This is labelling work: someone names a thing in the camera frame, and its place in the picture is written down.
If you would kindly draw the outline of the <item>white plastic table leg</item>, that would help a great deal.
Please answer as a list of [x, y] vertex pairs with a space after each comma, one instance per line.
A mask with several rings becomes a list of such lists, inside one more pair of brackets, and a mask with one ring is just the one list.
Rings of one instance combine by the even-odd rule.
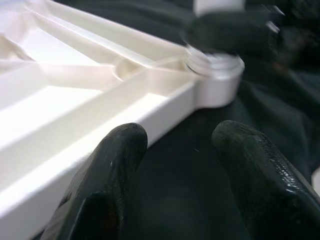
[[[246, 0], [194, 0], [193, 12], [196, 17], [208, 13], [243, 11]], [[186, 45], [186, 66], [198, 75], [215, 78], [240, 76], [245, 64], [237, 55], [209, 53], [200, 50], [194, 43]]]

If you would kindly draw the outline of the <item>black cloth table cover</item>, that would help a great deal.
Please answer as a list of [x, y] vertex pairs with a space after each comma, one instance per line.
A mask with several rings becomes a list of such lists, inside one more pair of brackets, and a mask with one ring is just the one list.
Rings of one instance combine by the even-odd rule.
[[[193, 2], [56, 1], [175, 42]], [[211, 140], [223, 121], [265, 134], [312, 186], [320, 167], [320, 0], [247, 0], [245, 11], [268, 11], [265, 4], [300, 4], [298, 58], [240, 55], [246, 70], [235, 102], [193, 112], [147, 148], [118, 240], [252, 240]]]

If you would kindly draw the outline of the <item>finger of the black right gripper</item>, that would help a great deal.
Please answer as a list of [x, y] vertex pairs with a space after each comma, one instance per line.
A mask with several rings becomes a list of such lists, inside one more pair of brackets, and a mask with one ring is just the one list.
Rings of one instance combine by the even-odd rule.
[[269, 11], [222, 11], [195, 17], [183, 41], [204, 53], [268, 55], [275, 43], [274, 14]]

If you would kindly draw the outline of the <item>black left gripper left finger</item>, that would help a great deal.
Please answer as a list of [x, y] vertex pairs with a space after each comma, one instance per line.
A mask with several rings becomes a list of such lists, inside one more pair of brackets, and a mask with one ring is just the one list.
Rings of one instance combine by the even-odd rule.
[[140, 124], [110, 131], [74, 175], [40, 240], [118, 240], [147, 146]]

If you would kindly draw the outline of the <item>white plastic table top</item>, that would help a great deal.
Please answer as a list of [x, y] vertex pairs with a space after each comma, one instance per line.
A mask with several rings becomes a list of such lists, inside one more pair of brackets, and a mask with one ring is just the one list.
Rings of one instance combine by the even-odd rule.
[[245, 64], [52, 0], [0, 0], [0, 240], [29, 240], [116, 126], [153, 144], [234, 100]]

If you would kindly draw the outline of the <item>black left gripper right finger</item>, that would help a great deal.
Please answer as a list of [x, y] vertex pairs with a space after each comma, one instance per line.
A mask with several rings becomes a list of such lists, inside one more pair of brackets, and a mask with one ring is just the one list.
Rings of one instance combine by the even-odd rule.
[[320, 196], [264, 133], [226, 120], [211, 142], [251, 240], [320, 240]]

